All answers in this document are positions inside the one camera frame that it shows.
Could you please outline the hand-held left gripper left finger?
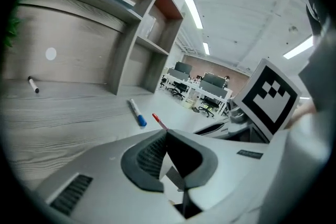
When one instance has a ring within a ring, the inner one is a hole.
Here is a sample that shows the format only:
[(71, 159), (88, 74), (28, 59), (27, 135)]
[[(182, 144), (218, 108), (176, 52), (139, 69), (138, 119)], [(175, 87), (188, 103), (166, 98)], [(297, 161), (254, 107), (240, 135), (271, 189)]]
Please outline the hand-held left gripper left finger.
[(36, 194), (65, 223), (182, 223), (164, 193), (141, 190), (121, 167), (126, 150), (160, 133), (95, 146), (44, 179)]

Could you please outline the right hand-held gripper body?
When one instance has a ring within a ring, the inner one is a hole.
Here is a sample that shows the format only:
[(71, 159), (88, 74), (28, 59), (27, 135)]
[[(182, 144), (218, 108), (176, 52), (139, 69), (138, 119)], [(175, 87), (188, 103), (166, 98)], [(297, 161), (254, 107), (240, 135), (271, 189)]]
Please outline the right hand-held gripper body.
[(285, 128), (301, 91), (267, 59), (262, 59), (245, 86), (227, 100), (228, 140), (269, 143)]

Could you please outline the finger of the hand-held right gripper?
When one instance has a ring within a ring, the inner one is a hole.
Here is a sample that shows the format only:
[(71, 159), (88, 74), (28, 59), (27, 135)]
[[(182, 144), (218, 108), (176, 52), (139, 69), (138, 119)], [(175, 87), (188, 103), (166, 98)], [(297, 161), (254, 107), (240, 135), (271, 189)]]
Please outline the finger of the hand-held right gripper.
[(194, 134), (207, 137), (222, 137), (228, 133), (228, 126), (229, 123), (217, 122), (195, 131)]

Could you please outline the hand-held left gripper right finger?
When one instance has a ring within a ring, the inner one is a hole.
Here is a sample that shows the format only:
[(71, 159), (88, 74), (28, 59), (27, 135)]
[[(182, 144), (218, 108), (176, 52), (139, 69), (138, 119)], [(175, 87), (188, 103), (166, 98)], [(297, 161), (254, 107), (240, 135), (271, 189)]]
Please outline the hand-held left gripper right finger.
[(167, 154), (183, 192), (172, 209), (177, 219), (168, 223), (181, 223), (217, 205), (257, 165), (267, 147), (168, 130)]

